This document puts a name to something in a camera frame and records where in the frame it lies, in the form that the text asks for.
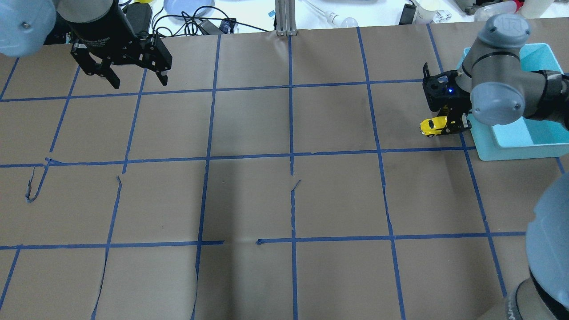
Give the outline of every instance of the yellow toy car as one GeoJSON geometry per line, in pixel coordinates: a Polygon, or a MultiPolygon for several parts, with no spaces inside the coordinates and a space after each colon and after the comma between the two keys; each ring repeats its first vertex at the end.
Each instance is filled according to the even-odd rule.
{"type": "Polygon", "coordinates": [[[446,126],[446,116],[425,119],[420,123],[421,133],[429,138],[439,136],[441,134],[446,134],[446,132],[443,131],[444,127],[446,126]]]}

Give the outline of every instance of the white cup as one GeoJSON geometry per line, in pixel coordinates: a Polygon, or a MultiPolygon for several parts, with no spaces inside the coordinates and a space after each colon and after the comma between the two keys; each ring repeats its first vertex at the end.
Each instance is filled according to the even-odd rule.
{"type": "Polygon", "coordinates": [[[413,0],[413,2],[417,5],[416,24],[430,23],[440,7],[439,0],[413,0]]]}

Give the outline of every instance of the light blue plastic basket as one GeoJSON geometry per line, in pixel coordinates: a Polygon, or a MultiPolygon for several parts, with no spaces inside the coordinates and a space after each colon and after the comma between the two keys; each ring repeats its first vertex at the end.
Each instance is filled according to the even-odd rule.
{"type": "MultiPolygon", "coordinates": [[[[465,48],[462,61],[470,48],[465,48]]],[[[519,51],[524,71],[553,70],[563,72],[553,51],[546,43],[526,44],[519,51]]],[[[472,137],[483,161],[551,158],[569,153],[569,131],[551,121],[535,121],[520,118],[509,125],[488,126],[472,116],[472,137]]]]}

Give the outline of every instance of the black phone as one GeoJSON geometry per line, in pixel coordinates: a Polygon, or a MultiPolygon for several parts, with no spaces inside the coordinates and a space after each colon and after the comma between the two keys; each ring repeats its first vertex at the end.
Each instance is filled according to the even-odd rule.
{"type": "Polygon", "coordinates": [[[401,13],[401,19],[399,19],[399,25],[413,24],[413,21],[415,21],[416,11],[417,11],[416,5],[405,5],[403,7],[403,12],[401,13]]]}

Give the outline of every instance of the clear plastic bottle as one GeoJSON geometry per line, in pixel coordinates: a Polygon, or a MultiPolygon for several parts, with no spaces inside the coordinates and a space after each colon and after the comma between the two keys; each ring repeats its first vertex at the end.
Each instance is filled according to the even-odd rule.
{"type": "Polygon", "coordinates": [[[487,21],[493,15],[501,13],[514,13],[518,9],[515,1],[504,1],[484,6],[474,13],[474,21],[487,21]]]}
{"type": "Polygon", "coordinates": [[[539,18],[552,3],[553,0],[526,0],[519,13],[528,19],[539,18]]]}

